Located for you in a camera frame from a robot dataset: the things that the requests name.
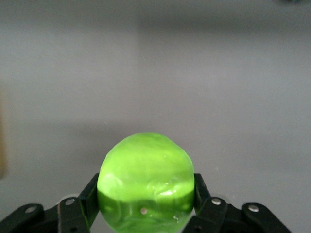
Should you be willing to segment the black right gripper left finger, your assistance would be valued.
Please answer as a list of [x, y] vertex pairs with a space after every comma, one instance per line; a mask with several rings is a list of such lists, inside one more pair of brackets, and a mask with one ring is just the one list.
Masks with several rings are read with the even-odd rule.
[[77, 197], [45, 210], [39, 203], [18, 207], [0, 222], [2, 233], [89, 233], [99, 212], [96, 173]]

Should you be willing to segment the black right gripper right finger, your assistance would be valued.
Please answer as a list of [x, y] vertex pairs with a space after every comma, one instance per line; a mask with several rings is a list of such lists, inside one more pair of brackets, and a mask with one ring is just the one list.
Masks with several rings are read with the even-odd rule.
[[199, 173], [195, 181], [195, 215], [185, 225], [184, 233], [290, 233], [266, 206], [249, 202], [240, 209], [220, 197], [213, 197]]

